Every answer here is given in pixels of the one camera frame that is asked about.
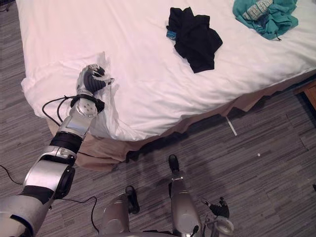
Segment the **blue tag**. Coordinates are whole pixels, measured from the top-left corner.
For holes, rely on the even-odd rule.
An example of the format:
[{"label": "blue tag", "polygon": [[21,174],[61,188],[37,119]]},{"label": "blue tag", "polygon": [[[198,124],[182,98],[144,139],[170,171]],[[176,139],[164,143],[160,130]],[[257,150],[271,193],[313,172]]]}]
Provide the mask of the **blue tag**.
[{"label": "blue tag", "polygon": [[177,33],[173,31],[167,31],[167,37],[171,40],[176,40]]}]

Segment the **robot leg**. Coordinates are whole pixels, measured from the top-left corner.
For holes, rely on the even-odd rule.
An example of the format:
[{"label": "robot leg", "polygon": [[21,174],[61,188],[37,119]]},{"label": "robot leg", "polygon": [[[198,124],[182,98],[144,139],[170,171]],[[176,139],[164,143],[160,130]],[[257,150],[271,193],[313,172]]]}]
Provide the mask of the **robot leg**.
[{"label": "robot leg", "polygon": [[125,194],[114,198],[105,208],[99,236],[129,232],[129,213],[139,212],[135,189],[127,186]]},{"label": "robot leg", "polygon": [[192,197],[186,189],[183,173],[175,155],[169,157],[172,171],[172,182],[169,185],[173,233],[181,237],[200,237],[202,232],[201,220]]}]

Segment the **wooden furniture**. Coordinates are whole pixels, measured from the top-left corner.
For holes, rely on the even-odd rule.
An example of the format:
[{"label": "wooden furniture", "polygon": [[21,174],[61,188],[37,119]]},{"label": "wooden furniture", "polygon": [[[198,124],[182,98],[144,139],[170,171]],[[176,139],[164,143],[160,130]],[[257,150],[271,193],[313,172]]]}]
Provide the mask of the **wooden furniture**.
[{"label": "wooden furniture", "polygon": [[306,94],[308,100],[316,110],[316,79],[300,88],[297,88],[294,91],[294,94],[299,94],[302,92]]}]

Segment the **bed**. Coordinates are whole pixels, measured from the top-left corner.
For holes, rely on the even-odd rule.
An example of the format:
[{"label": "bed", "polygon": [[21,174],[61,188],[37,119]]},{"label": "bed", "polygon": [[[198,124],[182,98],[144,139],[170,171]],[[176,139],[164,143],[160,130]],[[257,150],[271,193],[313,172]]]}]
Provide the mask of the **bed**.
[{"label": "bed", "polygon": [[[91,63],[115,78],[98,97],[106,109],[92,125],[77,164],[111,169],[149,141],[183,132],[202,118],[248,111],[263,95],[316,73],[316,3],[301,0],[299,25],[267,40],[237,21],[233,0],[17,0],[26,77],[22,88],[35,114],[49,100],[74,95]],[[210,16],[223,45],[215,69],[194,74],[166,37],[171,7]],[[57,103],[47,112],[57,118]],[[61,116],[69,104],[61,108]],[[52,132],[56,127],[48,123]]]}]

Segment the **black clothing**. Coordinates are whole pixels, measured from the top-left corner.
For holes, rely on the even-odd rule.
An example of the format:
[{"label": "black clothing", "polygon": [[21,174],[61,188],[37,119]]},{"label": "black clothing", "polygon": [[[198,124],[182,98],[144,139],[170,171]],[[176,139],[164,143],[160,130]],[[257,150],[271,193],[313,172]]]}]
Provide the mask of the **black clothing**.
[{"label": "black clothing", "polygon": [[223,44],[209,27],[209,16],[193,16],[190,7],[171,8],[167,29],[176,33],[176,51],[187,58],[194,73],[214,69],[214,53]]}]

